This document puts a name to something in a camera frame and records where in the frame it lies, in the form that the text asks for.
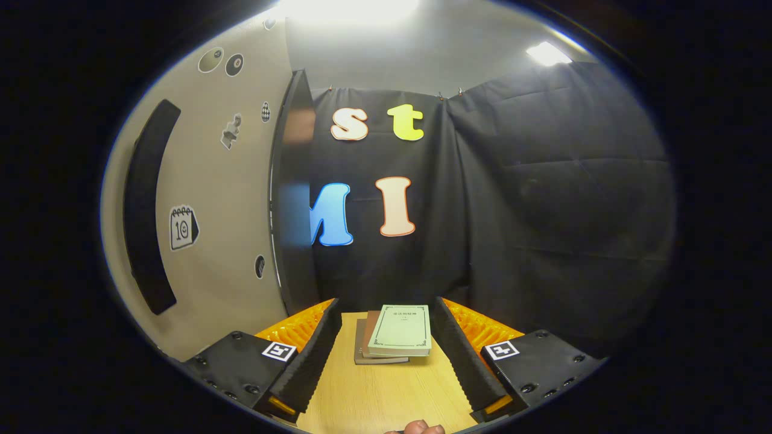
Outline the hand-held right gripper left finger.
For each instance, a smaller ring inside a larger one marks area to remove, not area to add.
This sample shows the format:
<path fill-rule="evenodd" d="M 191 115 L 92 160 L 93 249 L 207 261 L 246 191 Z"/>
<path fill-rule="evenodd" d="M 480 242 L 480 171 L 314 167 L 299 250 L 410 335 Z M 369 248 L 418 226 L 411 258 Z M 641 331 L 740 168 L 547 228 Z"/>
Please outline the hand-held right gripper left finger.
<path fill-rule="evenodd" d="M 306 412 L 342 325 L 332 298 L 263 332 L 230 332 L 185 362 L 187 373 L 253 411 L 295 423 Z"/>

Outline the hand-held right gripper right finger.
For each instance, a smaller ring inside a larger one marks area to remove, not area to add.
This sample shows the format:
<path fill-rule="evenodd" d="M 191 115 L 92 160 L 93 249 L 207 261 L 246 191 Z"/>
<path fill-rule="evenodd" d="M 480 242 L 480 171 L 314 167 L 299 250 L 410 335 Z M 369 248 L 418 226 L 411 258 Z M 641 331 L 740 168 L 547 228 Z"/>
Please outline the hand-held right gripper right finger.
<path fill-rule="evenodd" d="M 460 383 L 477 423 L 543 406 L 606 362 L 556 333 L 522 333 L 460 303 L 436 297 L 432 337 Z"/>

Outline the dark grey cabinet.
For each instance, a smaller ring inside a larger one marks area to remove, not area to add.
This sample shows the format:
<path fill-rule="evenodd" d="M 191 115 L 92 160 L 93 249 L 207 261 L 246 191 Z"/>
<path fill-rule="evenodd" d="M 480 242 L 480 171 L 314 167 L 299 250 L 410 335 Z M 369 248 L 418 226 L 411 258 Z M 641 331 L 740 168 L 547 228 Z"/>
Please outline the dark grey cabinet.
<path fill-rule="evenodd" d="M 293 71 L 279 111 L 268 178 L 274 267 L 289 316 L 320 302 L 309 217 L 315 124 L 306 71 Z"/>

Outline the beige cabinet door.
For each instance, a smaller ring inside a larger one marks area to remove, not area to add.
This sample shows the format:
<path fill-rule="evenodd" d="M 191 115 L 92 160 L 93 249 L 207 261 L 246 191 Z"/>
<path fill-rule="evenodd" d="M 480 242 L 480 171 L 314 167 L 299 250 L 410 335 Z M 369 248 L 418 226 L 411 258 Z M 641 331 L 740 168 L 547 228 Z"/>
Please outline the beige cabinet door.
<path fill-rule="evenodd" d="M 100 192 L 100 243 L 113 286 L 152 345 L 184 362 L 229 332 L 284 319 L 268 224 L 268 178 L 292 77 L 286 25 L 271 10 L 194 49 L 158 77 L 114 140 Z M 181 110 L 157 185 L 156 226 L 176 303 L 155 315 L 131 274 L 124 188 L 158 102 Z"/>

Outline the black cabinet door handle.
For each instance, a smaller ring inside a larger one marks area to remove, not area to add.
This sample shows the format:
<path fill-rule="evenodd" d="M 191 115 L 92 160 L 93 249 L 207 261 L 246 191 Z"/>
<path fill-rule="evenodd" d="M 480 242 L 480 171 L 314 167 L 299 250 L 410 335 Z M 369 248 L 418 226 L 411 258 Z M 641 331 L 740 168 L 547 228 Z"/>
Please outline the black cabinet door handle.
<path fill-rule="evenodd" d="M 155 315 L 177 301 L 158 244 L 156 198 L 163 154 L 180 115 L 167 99 L 158 102 L 134 143 L 124 188 L 124 237 L 131 274 Z"/>

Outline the brown book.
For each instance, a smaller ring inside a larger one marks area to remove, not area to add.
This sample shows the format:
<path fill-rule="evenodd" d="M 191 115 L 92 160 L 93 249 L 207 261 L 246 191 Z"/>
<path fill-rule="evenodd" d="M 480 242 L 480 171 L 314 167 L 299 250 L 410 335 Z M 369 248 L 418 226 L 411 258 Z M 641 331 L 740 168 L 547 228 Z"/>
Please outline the brown book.
<path fill-rule="evenodd" d="M 380 310 L 369 310 L 369 312 L 367 312 L 363 338 L 361 338 L 360 342 L 361 349 L 359 349 L 359 352 L 361 352 L 362 357 L 364 358 L 386 358 L 386 356 L 383 355 L 373 354 L 369 349 L 370 338 L 372 338 L 380 313 Z"/>

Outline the green notebook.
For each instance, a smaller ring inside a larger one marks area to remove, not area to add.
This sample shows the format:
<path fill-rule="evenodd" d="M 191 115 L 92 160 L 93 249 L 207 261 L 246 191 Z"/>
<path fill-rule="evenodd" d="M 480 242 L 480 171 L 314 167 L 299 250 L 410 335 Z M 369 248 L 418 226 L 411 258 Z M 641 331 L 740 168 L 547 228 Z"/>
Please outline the green notebook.
<path fill-rule="evenodd" d="M 427 357 L 432 351 L 432 330 L 427 304 L 384 304 L 367 349 L 391 357 Z"/>

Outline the black backdrop cloth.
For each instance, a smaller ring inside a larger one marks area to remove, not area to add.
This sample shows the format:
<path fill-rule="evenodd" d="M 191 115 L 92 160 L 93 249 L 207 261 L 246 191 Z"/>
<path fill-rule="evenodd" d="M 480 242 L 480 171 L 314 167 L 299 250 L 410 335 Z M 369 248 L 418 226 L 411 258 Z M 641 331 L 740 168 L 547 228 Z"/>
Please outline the black backdrop cloth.
<path fill-rule="evenodd" d="M 437 296 L 593 357 L 623 346 L 658 297 L 676 186 L 648 113 L 604 65 L 535 66 L 447 101 L 313 90 L 311 219 L 323 299 L 345 310 Z"/>

